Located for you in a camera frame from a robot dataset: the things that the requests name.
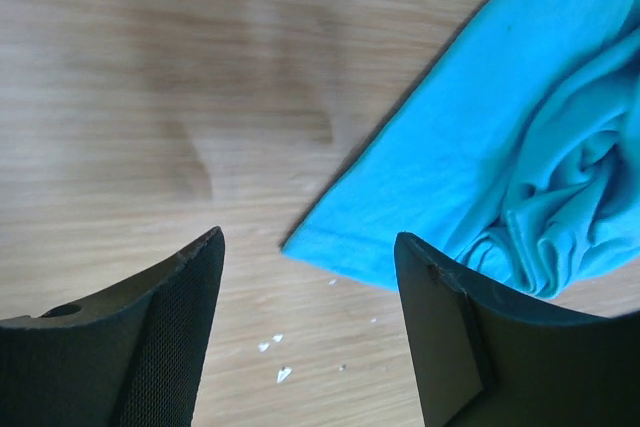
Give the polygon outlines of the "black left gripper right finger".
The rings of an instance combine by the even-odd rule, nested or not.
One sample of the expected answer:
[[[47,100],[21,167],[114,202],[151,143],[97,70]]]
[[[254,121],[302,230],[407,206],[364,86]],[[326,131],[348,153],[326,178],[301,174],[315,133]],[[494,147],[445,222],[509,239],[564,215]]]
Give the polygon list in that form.
[[[635,426],[639,316],[562,308],[402,233],[395,266],[428,426]]]

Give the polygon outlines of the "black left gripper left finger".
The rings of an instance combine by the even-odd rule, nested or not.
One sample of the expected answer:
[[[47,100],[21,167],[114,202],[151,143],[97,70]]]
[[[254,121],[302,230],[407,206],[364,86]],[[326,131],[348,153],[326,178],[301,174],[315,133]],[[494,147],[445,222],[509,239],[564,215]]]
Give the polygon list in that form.
[[[2,425],[191,425],[224,255],[215,227],[101,291],[2,320]]]

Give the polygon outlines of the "blue t shirt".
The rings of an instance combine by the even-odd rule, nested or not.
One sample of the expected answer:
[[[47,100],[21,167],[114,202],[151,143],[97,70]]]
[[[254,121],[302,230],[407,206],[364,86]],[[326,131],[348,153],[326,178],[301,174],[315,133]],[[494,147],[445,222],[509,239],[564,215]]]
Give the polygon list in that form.
[[[639,0],[488,0],[285,241],[396,286],[401,232],[557,296],[639,253]]]

